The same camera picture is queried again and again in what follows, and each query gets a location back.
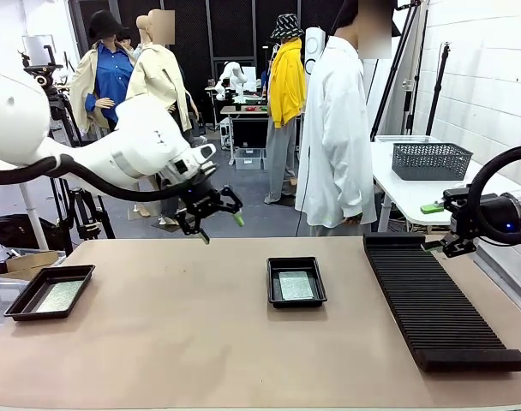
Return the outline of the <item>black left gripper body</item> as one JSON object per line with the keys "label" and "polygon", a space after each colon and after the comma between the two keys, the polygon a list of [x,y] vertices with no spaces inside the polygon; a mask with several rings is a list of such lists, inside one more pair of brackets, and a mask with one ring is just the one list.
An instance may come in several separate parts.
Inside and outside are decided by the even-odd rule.
{"label": "black left gripper body", "polygon": [[177,197],[172,197],[169,199],[161,200],[161,211],[162,212],[177,212],[179,209],[179,204],[183,202],[186,204],[187,200],[201,200],[204,197],[215,190],[215,187],[212,185],[210,180],[210,175],[216,172],[218,166],[215,163],[210,162],[207,165],[207,174],[201,172],[199,177],[195,177],[195,184],[188,187],[186,191],[181,192]]}

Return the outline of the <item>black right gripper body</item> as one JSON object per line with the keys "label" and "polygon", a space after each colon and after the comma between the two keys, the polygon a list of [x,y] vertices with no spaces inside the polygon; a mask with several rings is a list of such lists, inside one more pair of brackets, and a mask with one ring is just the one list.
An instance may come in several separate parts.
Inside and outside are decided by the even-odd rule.
{"label": "black right gripper body", "polygon": [[451,188],[443,192],[443,206],[451,213],[450,232],[453,235],[473,235],[476,224],[468,211],[468,196],[470,188]]}

